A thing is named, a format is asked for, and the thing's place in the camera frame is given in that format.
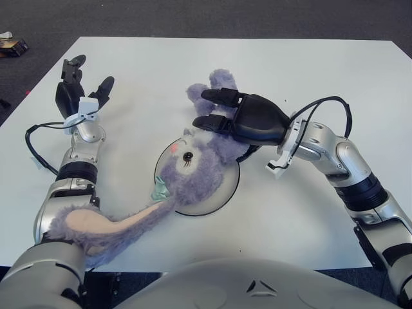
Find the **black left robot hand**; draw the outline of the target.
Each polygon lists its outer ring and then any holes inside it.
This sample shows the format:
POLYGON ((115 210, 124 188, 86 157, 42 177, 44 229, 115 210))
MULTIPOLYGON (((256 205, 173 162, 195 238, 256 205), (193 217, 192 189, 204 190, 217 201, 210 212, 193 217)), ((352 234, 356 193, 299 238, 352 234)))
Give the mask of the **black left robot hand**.
MULTIPOLYGON (((82 70, 86 56, 78 55, 71 60, 64 59, 62 65, 61 81, 57 85, 55 94, 56 105, 64 118, 68 118, 79 111, 81 97, 86 97, 81 85, 82 70)), ((115 79, 112 76, 105 78, 96 91, 91 92, 88 98, 98 100, 98 110, 108 101, 115 79)))

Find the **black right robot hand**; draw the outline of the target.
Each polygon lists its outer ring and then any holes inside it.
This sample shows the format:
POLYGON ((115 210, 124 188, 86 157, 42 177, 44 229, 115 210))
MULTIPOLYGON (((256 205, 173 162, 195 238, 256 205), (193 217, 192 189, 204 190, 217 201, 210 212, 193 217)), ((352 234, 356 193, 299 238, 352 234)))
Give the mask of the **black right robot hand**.
POLYGON ((201 98, 218 106, 235 109, 233 117, 210 114, 193 120, 194 127, 221 135, 230 135, 250 145, 280 145, 285 139, 291 119, 273 102, 256 94, 235 89, 207 89, 201 98))

